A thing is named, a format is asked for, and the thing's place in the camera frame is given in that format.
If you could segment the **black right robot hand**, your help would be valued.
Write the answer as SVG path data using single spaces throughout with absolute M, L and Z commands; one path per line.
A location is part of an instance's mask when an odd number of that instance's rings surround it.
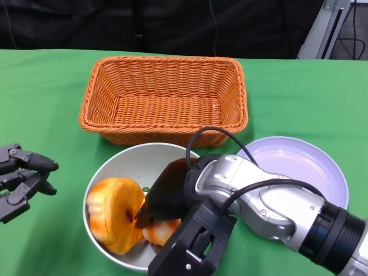
M 169 163 L 158 176 L 137 212 L 135 226 L 180 219 L 181 224 L 148 266 L 149 275 L 213 275 L 224 255 L 236 217 L 194 187 L 218 154 Z

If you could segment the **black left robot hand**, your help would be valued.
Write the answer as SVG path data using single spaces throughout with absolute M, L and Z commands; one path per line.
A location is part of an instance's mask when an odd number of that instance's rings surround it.
M 30 208 L 29 200 L 42 193 L 54 196 L 57 190 L 48 182 L 59 165 L 54 160 L 30 151 L 20 144 L 1 147 L 1 222 L 6 224 Z

